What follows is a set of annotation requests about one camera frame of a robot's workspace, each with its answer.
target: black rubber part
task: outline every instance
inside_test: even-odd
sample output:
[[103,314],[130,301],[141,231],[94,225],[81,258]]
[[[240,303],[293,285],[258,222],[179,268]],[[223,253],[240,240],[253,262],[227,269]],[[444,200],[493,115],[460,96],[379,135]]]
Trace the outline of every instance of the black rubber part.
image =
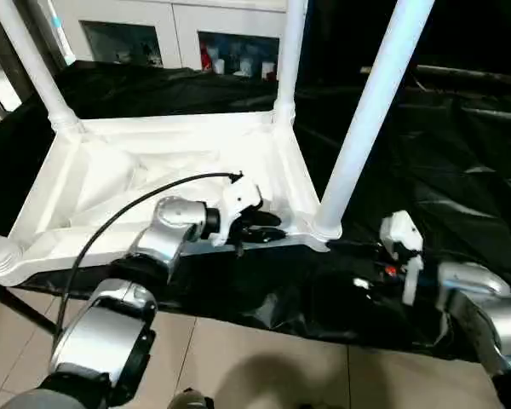
[[220,232],[220,211],[213,208],[206,208],[206,224],[204,225],[203,233],[201,234],[202,239],[207,239],[210,236],[210,233],[219,233]]
[[167,285],[169,269],[160,262],[142,254],[119,258],[110,263],[110,278],[125,279],[146,288]]
[[145,327],[136,339],[118,383],[112,390],[110,406],[124,405],[135,397],[151,358],[150,349],[153,341],[155,341],[155,331],[150,330],[149,326]]

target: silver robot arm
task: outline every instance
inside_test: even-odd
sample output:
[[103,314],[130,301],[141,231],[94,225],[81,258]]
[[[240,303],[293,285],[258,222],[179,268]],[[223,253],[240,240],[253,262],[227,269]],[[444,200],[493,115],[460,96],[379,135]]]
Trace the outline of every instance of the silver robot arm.
[[[511,287],[480,265],[425,263],[422,236],[406,211],[384,219],[380,236],[390,256],[402,265],[403,302],[433,302],[439,311],[455,319],[492,378],[500,400],[510,408]],[[428,283],[437,286],[435,291],[423,288]]]
[[246,177],[227,187],[215,208],[161,199],[150,226],[125,257],[111,263],[111,278],[100,283],[62,332],[46,379],[3,409],[101,409],[132,400],[155,339],[150,327],[158,305],[147,287],[167,284],[187,242],[224,245],[243,212],[261,204],[259,189]]

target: tiled floor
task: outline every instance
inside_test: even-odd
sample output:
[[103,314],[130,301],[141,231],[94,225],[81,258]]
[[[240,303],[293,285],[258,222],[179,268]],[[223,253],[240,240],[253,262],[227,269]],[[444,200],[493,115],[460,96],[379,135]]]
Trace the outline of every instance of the tiled floor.
[[[52,297],[17,291],[54,317]],[[72,303],[70,315],[81,305]],[[165,409],[187,387],[217,409],[499,408],[480,366],[347,348],[214,320],[159,314],[158,338],[128,408]],[[45,376],[50,337],[0,305],[0,406]]]

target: black cable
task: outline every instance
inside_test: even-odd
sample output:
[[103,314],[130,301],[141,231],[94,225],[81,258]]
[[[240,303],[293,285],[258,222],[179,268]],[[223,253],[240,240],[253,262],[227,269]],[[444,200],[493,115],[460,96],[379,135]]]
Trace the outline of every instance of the black cable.
[[195,176],[189,176],[185,177],[183,179],[180,179],[179,181],[173,181],[172,183],[169,183],[168,185],[164,185],[161,187],[158,187],[155,190],[152,190],[150,193],[146,193],[142,196],[140,196],[137,200],[134,200],[127,204],[125,207],[123,207],[120,211],[118,211],[115,215],[110,217],[106,223],[104,223],[102,226],[99,227],[99,229],[91,236],[89,241],[85,244],[85,246],[82,248],[82,250],[79,252],[78,256],[76,257],[76,260],[74,260],[74,263],[72,264],[72,268],[70,269],[70,273],[68,275],[68,279],[66,282],[66,285],[64,289],[62,290],[62,297],[60,300],[60,308],[59,313],[57,314],[57,322],[56,322],[56,329],[55,329],[55,335],[53,337],[53,345],[54,348],[59,340],[60,334],[62,333],[62,325],[65,320],[65,312],[66,312],[66,305],[68,304],[68,299],[70,298],[70,291],[72,289],[72,284],[76,278],[76,274],[79,269],[79,265],[81,264],[83,258],[85,257],[85,254],[87,254],[87,251],[93,245],[93,243],[123,214],[125,214],[127,211],[135,207],[136,205],[140,204],[144,200],[147,200],[151,198],[152,196],[155,196],[156,194],[159,194],[161,192],[164,192],[165,190],[169,190],[172,187],[179,186],[183,183],[188,183],[189,181],[196,181],[198,179],[205,179],[208,177],[228,177],[231,179],[231,181],[236,181],[241,176],[235,175],[233,173],[226,173],[226,172],[217,172],[217,173],[203,173],[201,175],[195,175]]

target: black plastic sheet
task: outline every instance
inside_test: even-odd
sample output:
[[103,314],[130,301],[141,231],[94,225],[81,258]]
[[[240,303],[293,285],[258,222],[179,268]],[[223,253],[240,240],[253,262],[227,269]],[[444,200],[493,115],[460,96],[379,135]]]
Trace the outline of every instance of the black plastic sheet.
[[[188,70],[77,63],[60,88],[81,118],[136,117],[272,109],[275,84]],[[296,135],[321,195],[362,87],[299,87]],[[35,98],[0,124],[0,232],[7,233],[53,134]],[[338,343],[402,349],[470,360],[455,328],[434,345],[439,314],[407,308],[399,294],[368,298],[354,277],[378,280],[374,257],[384,216],[408,210],[428,252],[478,262],[511,284],[511,98],[402,89],[371,152],[328,253],[302,246],[184,257],[160,308]],[[107,275],[84,268],[74,296]],[[23,286],[60,292],[64,272],[37,274]]]

